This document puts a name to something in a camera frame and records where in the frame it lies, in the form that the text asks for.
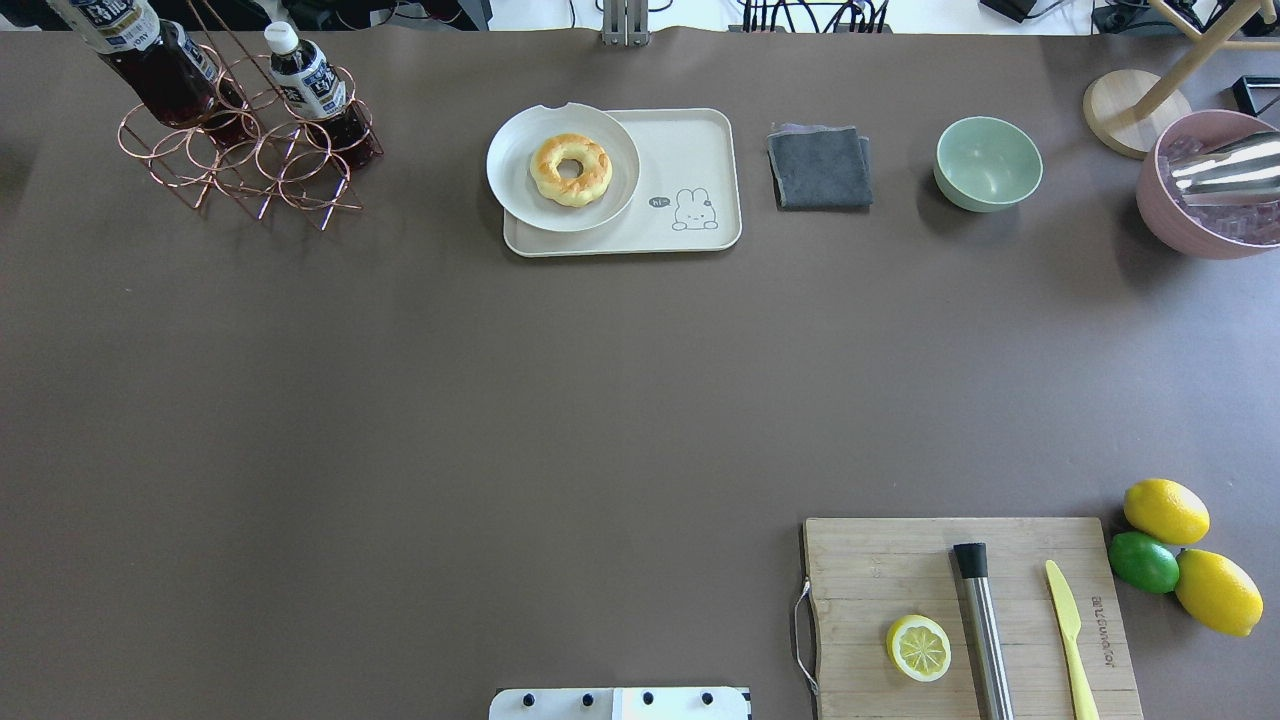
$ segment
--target wooden stand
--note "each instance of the wooden stand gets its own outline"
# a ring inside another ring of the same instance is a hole
[[[1219,22],[1201,33],[1174,12],[1166,0],[1153,0],[1169,22],[1196,41],[1165,77],[1143,70],[1115,70],[1093,81],[1084,91],[1084,120],[1093,135],[1107,147],[1142,159],[1156,145],[1160,133],[1174,120],[1190,114],[1190,104],[1178,87],[1204,64],[1213,53],[1230,50],[1280,50],[1280,44],[1229,40],[1245,22],[1261,12],[1268,22],[1275,19],[1271,0],[1242,0],[1231,5]]]

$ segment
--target lemon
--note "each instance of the lemon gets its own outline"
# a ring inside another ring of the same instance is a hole
[[[1187,612],[1208,628],[1245,637],[1262,619],[1262,593],[1239,565],[1207,550],[1178,553],[1174,594]]]
[[[1164,478],[1134,483],[1124,493],[1124,516],[1134,528],[1169,544],[1192,544],[1208,532],[1208,510],[1196,493]]]
[[[888,657],[908,678],[932,683],[951,667],[951,642],[941,625],[924,615],[904,615],[884,638]]]

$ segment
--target yellow knife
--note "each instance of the yellow knife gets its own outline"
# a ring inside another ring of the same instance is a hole
[[[1071,705],[1075,706],[1075,720],[1098,720],[1098,706],[1093,703],[1093,691],[1084,676],[1084,664],[1080,662],[1080,648],[1075,638],[1080,634],[1080,610],[1075,606],[1071,585],[1052,560],[1044,561],[1048,575],[1048,589],[1053,593],[1053,610],[1057,612],[1057,628],[1062,632],[1062,650],[1066,651],[1066,670],[1071,678]]]

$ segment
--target copper wire rack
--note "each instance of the copper wire rack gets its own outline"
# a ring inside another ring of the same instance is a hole
[[[201,0],[202,8],[227,31],[221,17]],[[197,18],[193,0],[187,6]],[[147,169],[151,179],[168,188],[192,210],[200,210],[210,199],[230,199],[248,217],[264,222],[273,206],[283,205],[301,211],[317,231],[329,227],[337,210],[364,209],[352,183],[352,168],[342,154],[369,143],[374,156],[383,146],[374,133],[372,114],[356,96],[356,79],[342,67],[333,69],[347,83],[349,102],[365,122],[366,132],[342,147],[334,143],[324,127],[300,117],[266,72],[270,55],[250,53],[232,32],[229,38],[238,54],[227,61],[201,19],[205,42],[200,47],[218,68],[214,86],[220,108],[206,115],[200,127],[174,129],[156,122],[143,105],[129,110],[116,129],[116,142],[127,155]],[[227,88],[244,99],[237,106],[224,96]],[[246,140],[224,147],[207,133],[209,128],[224,129],[239,123]]]

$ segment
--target bottle label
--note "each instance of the bottle label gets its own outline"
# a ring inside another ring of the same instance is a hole
[[[187,35],[187,31],[182,29],[182,26],[177,23],[174,24],[178,28],[178,47],[182,47],[183,55],[186,55],[187,59],[191,60],[192,65],[196,65],[196,69],[200,70],[200,74],[205,76],[205,79],[207,79],[209,82],[214,82],[214,76],[218,74],[218,68],[215,68],[214,64],[209,60],[209,56],[205,55],[205,51],[201,50],[200,46],[191,40],[191,36]]]
[[[160,40],[160,17],[146,1],[61,0],[50,5],[99,53],[142,50]]]
[[[289,105],[308,120],[332,118],[347,106],[347,83],[333,72],[319,49],[316,59],[302,72],[292,76],[271,74]]]

